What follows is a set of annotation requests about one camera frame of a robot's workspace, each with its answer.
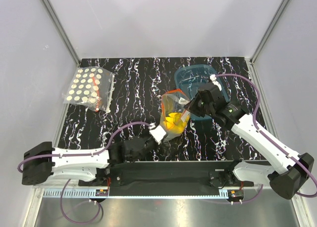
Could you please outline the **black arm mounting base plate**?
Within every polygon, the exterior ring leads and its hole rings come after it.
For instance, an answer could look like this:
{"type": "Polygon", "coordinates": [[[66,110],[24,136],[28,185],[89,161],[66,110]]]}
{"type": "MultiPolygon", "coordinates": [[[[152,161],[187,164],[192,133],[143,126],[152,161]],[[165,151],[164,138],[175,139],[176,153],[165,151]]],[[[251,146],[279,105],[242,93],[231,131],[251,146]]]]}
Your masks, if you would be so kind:
{"type": "Polygon", "coordinates": [[[65,196],[103,198],[228,198],[229,190],[269,186],[267,161],[135,162],[71,178],[65,196]]]}

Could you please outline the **yellow toy banana bunch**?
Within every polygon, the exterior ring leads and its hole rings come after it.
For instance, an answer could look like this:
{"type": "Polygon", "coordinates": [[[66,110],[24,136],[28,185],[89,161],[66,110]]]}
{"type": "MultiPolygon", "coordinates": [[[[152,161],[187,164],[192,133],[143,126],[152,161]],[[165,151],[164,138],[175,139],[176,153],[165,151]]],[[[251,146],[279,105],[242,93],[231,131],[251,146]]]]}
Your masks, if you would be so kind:
{"type": "Polygon", "coordinates": [[[162,115],[160,125],[168,132],[173,134],[181,134],[185,131],[190,115],[187,112],[172,112],[168,115],[162,115]]]}

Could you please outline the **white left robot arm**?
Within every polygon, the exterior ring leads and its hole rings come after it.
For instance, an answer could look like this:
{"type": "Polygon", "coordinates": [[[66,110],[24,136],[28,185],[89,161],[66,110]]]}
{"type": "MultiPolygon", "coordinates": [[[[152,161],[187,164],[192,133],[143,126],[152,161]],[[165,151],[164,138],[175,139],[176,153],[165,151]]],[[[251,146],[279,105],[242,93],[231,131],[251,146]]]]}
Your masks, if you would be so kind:
{"type": "Polygon", "coordinates": [[[73,151],[54,148],[52,142],[45,141],[25,152],[18,168],[22,173],[23,185],[68,179],[102,185],[106,182],[107,173],[101,169],[136,162],[164,140],[164,136],[135,136],[116,142],[107,149],[73,151]]]}

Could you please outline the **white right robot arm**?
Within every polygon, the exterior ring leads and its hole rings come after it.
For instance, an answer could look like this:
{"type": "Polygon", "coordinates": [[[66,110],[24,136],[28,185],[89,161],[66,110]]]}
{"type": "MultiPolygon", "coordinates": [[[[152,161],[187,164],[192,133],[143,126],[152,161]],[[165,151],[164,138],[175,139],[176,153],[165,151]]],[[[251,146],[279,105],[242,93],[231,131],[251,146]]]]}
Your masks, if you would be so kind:
{"type": "Polygon", "coordinates": [[[184,107],[198,117],[212,117],[220,126],[244,139],[270,163],[267,167],[237,162],[225,173],[229,185],[241,181],[268,184],[275,193],[289,200],[310,178],[314,158],[308,153],[299,154],[280,142],[239,102],[226,101],[219,85],[204,84],[184,107]]]}

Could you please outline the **clear zip bag orange zipper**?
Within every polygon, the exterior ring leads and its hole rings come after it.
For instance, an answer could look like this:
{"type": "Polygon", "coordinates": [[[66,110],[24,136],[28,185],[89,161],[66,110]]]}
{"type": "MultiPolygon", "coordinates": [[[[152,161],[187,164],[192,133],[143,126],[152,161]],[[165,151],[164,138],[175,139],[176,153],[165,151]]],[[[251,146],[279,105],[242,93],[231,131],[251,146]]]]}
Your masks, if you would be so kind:
{"type": "Polygon", "coordinates": [[[165,130],[163,142],[181,136],[190,119],[190,112],[184,106],[190,102],[186,94],[180,90],[168,91],[161,96],[160,125],[165,130]]]}

